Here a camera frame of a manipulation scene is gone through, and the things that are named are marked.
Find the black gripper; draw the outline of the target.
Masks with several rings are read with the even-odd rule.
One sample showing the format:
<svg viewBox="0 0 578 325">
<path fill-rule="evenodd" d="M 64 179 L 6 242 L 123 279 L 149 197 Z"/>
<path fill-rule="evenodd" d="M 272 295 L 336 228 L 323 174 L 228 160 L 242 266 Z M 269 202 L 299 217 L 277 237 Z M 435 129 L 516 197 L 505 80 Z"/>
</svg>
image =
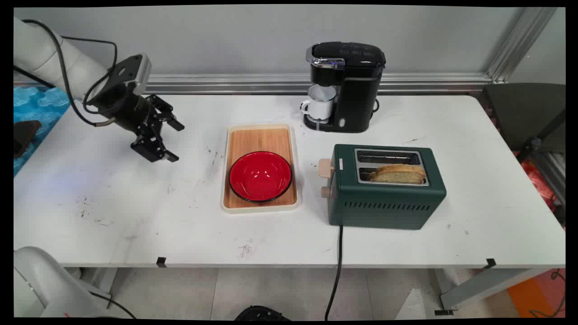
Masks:
<svg viewBox="0 0 578 325">
<path fill-rule="evenodd" d="M 114 117 L 115 124 L 135 133 L 137 137 L 131 143 L 131 149 L 147 161 L 179 161 L 179 156 L 164 145 L 161 130 L 163 123 L 176 131 L 184 130 L 185 126 L 176 119 L 173 107 L 168 102 L 157 95 L 146 98 L 135 95 L 134 88 L 134 85 L 117 85 L 107 91 L 100 91 L 96 95 L 98 113 L 108 119 Z M 152 108 L 153 119 L 159 121 L 148 122 Z"/>
</svg>

